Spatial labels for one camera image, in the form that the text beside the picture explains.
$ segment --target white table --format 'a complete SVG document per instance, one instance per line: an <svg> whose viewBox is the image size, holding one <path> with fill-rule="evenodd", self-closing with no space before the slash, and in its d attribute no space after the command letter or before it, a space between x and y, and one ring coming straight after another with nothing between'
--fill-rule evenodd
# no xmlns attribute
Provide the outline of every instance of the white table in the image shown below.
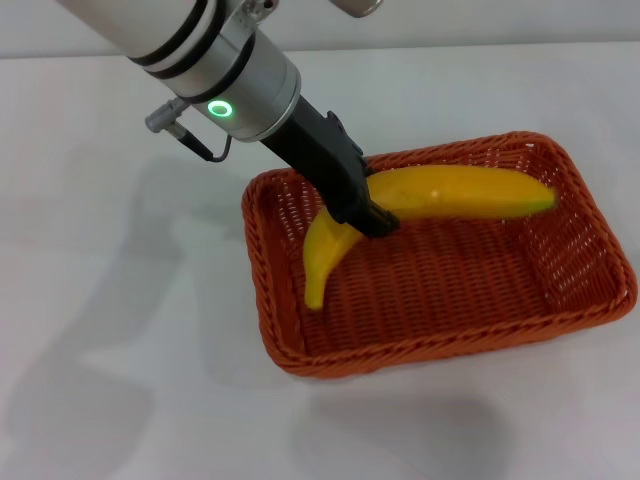
<svg viewBox="0 0 640 480"><path fill-rule="evenodd" d="M640 267L640 43L296 53L367 153L529 129ZM550 343L341 382L262 346L240 199L123 58L0 62L2 480L640 478L640 310ZM184 123L218 150L195 112Z"/></svg>

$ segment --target woven basket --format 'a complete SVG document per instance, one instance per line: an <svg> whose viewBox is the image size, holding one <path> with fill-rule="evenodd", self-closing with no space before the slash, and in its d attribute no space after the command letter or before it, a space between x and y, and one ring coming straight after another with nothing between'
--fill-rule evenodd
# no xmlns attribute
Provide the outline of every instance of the woven basket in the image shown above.
<svg viewBox="0 0 640 480"><path fill-rule="evenodd" d="M484 165L556 189L558 207L509 221L424 219L363 240L304 305L302 246L322 207L293 170L255 178L242 208L260 330L273 361L335 378L548 340L619 319L634 273L567 153L515 132L370 159L376 169Z"/></svg>

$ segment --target banana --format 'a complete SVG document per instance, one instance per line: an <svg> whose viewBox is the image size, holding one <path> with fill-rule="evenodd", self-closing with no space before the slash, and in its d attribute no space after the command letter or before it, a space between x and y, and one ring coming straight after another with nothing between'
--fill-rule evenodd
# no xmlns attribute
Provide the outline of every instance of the banana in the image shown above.
<svg viewBox="0 0 640 480"><path fill-rule="evenodd" d="M508 219L552 208L555 194L535 178L513 170L459 165L405 167L368 179L371 199L401 221L423 217ZM327 209L304 239L305 303L320 310L329 274L363 235L336 223Z"/></svg>

